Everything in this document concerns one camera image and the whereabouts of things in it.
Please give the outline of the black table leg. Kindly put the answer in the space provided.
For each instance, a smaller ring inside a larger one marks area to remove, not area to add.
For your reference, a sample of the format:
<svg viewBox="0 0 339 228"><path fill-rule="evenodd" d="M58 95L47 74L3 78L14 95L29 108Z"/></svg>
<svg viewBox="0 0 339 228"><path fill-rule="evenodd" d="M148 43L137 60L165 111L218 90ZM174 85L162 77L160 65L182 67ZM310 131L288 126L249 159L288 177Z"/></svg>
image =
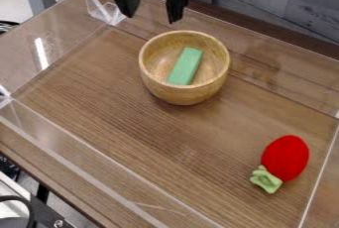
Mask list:
<svg viewBox="0 0 339 228"><path fill-rule="evenodd" d="M43 202L47 203L49 190L39 184L37 187L35 197Z"/></svg>

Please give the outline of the red plush strawberry toy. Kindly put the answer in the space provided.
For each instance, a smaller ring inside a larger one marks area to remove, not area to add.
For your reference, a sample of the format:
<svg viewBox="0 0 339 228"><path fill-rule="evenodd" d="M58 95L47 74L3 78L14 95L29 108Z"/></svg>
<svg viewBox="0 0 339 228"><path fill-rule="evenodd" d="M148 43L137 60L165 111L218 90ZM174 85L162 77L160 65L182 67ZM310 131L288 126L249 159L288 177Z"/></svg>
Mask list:
<svg viewBox="0 0 339 228"><path fill-rule="evenodd" d="M309 149L305 142L294 135L278 137L262 150L250 183L266 193L276 193L285 182L300 176L308 160Z"/></svg>

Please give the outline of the clear acrylic corner bracket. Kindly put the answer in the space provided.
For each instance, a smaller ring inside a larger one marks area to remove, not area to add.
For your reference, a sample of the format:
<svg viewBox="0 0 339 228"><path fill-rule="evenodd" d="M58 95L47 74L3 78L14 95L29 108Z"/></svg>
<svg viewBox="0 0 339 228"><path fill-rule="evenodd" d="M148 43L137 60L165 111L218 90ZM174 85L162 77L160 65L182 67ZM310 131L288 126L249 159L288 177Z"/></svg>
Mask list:
<svg viewBox="0 0 339 228"><path fill-rule="evenodd" d="M98 0L85 0L85 6L89 15L109 26L116 26L125 19L117 6L110 2L101 4Z"/></svg>

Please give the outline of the green rectangular block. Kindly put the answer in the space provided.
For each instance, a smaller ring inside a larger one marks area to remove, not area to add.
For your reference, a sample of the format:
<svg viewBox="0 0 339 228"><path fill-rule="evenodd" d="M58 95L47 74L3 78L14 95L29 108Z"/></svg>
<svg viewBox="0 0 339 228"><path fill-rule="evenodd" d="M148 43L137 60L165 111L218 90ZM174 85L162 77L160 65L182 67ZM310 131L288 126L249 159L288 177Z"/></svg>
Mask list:
<svg viewBox="0 0 339 228"><path fill-rule="evenodd" d="M165 82L174 85L189 85L202 59L202 52L185 48L180 53Z"/></svg>

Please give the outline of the brown wooden bowl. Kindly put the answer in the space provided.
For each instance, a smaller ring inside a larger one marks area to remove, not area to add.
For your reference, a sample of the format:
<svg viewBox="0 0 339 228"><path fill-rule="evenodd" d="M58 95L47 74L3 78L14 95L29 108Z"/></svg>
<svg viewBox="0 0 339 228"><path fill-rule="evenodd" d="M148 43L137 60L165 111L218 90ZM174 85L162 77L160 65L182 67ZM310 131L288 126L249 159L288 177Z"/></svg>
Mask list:
<svg viewBox="0 0 339 228"><path fill-rule="evenodd" d="M197 31L153 37L138 52L138 70L149 92L174 105L205 101L221 89L230 68L225 45Z"/></svg>

